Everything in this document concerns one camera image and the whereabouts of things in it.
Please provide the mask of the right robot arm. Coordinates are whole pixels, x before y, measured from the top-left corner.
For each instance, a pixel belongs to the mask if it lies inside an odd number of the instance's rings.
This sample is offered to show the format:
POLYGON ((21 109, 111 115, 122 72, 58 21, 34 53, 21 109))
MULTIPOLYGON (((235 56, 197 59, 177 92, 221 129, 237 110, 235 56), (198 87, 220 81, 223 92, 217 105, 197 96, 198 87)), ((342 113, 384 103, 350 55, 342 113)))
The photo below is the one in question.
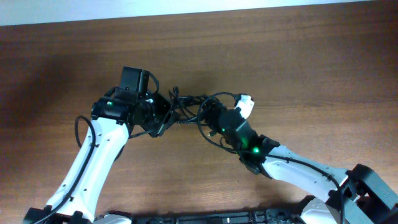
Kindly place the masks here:
POLYGON ((357 164, 348 170, 324 165, 259 135, 247 121, 253 106, 239 100, 229 110, 217 100, 207 100, 198 109, 197 123, 206 123, 211 134, 222 135, 224 149, 237 154, 253 174, 292 184, 325 206, 317 215, 314 201, 309 201, 300 214, 305 222, 397 222, 397 194, 370 167, 357 164))

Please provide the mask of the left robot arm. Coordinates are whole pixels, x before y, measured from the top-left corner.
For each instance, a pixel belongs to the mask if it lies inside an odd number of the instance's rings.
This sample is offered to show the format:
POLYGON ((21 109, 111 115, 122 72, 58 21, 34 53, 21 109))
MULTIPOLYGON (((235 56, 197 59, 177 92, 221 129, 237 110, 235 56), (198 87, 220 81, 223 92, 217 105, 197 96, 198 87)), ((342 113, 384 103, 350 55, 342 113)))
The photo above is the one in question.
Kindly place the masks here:
POLYGON ((110 89, 91 109, 88 131, 67 176, 43 209, 30 208, 24 223, 93 223, 101 189, 114 161, 135 126, 153 138, 163 135, 173 122, 172 105, 149 81, 159 84, 149 71, 124 67, 119 86, 110 89))

